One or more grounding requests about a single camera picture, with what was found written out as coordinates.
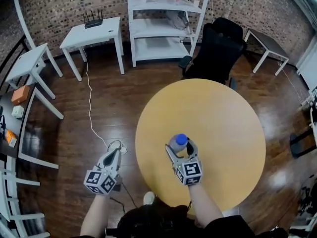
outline forearm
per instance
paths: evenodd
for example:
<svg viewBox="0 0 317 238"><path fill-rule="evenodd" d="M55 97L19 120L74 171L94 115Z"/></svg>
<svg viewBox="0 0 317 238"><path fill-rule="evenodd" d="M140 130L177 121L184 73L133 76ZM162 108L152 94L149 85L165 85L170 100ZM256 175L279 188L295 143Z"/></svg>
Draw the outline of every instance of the forearm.
<svg viewBox="0 0 317 238"><path fill-rule="evenodd" d="M200 225L205 228L211 221L223 217L218 206L207 195L200 183L191 185L188 189L194 212Z"/></svg>
<svg viewBox="0 0 317 238"><path fill-rule="evenodd" d="M109 196L96 195L81 226L81 236L99 238L105 235L109 217Z"/></svg>

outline brick wall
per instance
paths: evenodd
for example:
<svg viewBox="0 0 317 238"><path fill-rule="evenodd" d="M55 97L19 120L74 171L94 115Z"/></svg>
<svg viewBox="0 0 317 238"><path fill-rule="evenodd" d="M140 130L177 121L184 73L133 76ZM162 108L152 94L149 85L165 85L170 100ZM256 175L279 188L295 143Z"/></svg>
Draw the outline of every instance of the brick wall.
<svg viewBox="0 0 317 238"><path fill-rule="evenodd" d="M48 42L54 56L60 55L59 45L71 27L83 23L82 13L89 9L102 8L106 17L121 16L123 40L129 40L127 0L20 0L22 12L36 45ZM12 10L12 0L0 0L1 20L0 49L5 53L11 43L20 37L21 29ZM311 40L314 31L304 14L292 0L209 0L204 23L212 22L213 16L224 16L240 24L244 34L248 27L273 37L289 54L291 63L296 63ZM137 17L160 17L163 12L138 12ZM197 15L192 13L194 25ZM3 38L6 33L11 38ZM248 50L261 52L256 40L249 38Z"/></svg>

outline brown box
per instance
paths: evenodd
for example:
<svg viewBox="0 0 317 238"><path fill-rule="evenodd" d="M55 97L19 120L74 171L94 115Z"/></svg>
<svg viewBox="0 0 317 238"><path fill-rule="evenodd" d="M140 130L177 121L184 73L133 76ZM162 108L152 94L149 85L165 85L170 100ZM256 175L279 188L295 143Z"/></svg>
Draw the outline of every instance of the brown box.
<svg viewBox="0 0 317 238"><path fill-rule="evenodd" d="M27 85L15 90L11 99L13 104L19 105L21 102L24 102L28 98L29 91L30 87Z"/></svg>

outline yellow tabletop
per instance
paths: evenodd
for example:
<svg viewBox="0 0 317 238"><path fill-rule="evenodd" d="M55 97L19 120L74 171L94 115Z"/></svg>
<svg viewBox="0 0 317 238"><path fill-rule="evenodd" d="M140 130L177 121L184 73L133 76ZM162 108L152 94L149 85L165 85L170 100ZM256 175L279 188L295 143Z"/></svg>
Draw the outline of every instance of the yellow tabletop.
<svg viewBox="0 0 317 238"><path fill-rule="evenodd" d="M202 185L222 211L251 193L264 167L265 138L256 113L238 93L214 81L187 79L166 86L145 106L136 131L137 161L145 182L170 206L190 202L165 151L179 133L197 145Z"/></svg>

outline office chair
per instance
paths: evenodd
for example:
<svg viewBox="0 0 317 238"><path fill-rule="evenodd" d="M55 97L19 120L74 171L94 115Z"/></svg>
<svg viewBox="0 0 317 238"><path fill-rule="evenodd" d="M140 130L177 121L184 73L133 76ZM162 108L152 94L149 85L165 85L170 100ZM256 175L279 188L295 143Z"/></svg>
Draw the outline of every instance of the office chair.
<svg viewBox="0 0 317 238"><path fill-rule="evenodd" d="M228 19L217 18L213 24L205 24L202 45L193 64L186 70L191 56L183 57L178 64L182 79L202 78L225 84L233 65L247 48L242 37L242 28ZM235 85L233 78L230 84Z"/></svg>

